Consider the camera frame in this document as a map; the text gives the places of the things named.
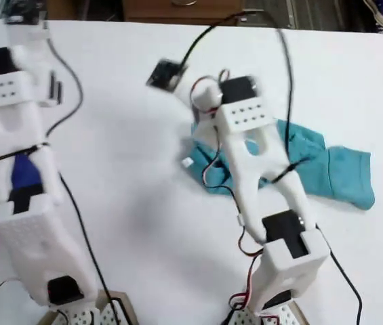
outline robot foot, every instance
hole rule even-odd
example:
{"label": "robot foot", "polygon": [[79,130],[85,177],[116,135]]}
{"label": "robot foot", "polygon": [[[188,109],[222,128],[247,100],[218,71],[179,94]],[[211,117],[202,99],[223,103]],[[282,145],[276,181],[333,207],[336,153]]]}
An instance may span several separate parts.
{"label": "robot foot", "polygon": [[[131,301],[124,292],[110,291],[113,304],[119,316],[119,325],[138,325]],[[87,308],[80,314],[64,307],[62,313],[49,311],[37,325],[116,325],[113,309],[104,291],[100,291],[96,308]]]}

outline white tabletop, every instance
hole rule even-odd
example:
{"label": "white tabletop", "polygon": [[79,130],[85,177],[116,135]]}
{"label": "white tabletop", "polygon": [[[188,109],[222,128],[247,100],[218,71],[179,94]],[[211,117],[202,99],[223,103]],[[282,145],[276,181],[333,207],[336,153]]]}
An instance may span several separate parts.
{"label": "white tabletop", "polygon": [[[78,72],[86,96],[52,144],[107,284],[130,296],[143,325],[219,324],[249,265],[236,247],[235,206],[227,197],[207,194],[180,166],[192,114],[173,96],[145,86],[157,60],[182,58],[203,27],[51,26],[56,47]],[[0,46],[3,33],[0,25]],[[328,145],[372,153],[376,203],[370,211],[322,198],[310,201],[363,297],[362,324],[383,324],[383,36],[287,31],[287,39],[296,79],[293,121],[322,132]],[[202,74],[226,67],[233,75],[252,72],[274,114],[285,116],[286,71],[273,30],[219,28],[189,63]],[[61,77],[65,104],[45,110],[48,125],[77,100],[70,77]],[[260,197],[262,216],[285,208],[273,189],[261,190]],[[81,240],[69,203],[61,212]],[[11,275],[1,245],[0,280]],[[312,325],[355,323],[357,300],[331,260],[298,303]],[[20,284],[0,290],[0,324],[33,325],[44,313]]]}

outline teal cloth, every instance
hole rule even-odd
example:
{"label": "teal cloth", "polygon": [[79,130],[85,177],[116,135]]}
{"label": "teal cloth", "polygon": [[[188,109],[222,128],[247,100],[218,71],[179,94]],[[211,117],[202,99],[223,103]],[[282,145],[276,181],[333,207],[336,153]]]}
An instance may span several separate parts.
{"label": "teal cloth", "polygon": [[[285,139],[285,121],[278,121],[277,127],[281,139]],[[258,153],[254,142],[247,142],[252,154]],[[199,183],[202,182],[202,172],[214,158],[216,152],[209,146],[195,142],[189,157],[193,164],[188,167],[190,174]],[[291,123],[289,127],[289,159],[295,163],[302,158],[308,162],[299,165],[296,171],[300,175],[306,193],[350,202],[356,207],[368,210],[375,202],[371,186],[370,153],[345,148],[342,146],[325,147],[323,135]],[[209,186],[224,185],[233,187],[228,162],[223,152],[214,166],[207,172]],[[259,188],[268,182],[261,179]],[[224,188],[209,189],[214,194],[229,194]]]}

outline drawer handle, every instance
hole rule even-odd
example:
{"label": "drawer handle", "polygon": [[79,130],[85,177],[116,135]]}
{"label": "drawer handle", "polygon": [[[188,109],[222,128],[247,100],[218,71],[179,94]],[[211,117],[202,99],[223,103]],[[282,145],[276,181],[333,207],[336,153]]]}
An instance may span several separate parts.
{"label": "drawer handle", "polygon": [[191,5],[195,5],[197,0],[189,1],[189,2],[183,2],[181,0],[170,0],[173,5],[177,5],[178,7],[189,7]]}

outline wooden drawer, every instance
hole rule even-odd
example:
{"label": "wooden drawer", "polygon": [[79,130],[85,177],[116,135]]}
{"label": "wooden drawer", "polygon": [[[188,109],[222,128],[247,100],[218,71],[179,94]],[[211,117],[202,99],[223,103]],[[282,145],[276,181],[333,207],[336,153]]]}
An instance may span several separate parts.
{"label": "wooden drawer", "polygon": [[123,4],[126,20],[129,20],[128,18],[224,18],[241,10],[241,0],[123,0]]}
{"label": "wooden drawer", "polygon": [[[151,24],[178,24],[178,25],[210,25],[217,22],[219,19],[209,18],[130,18],[129,22],[148,22]],[[227,22],[223,26],[233,26],[237,23],[236,20]]]}

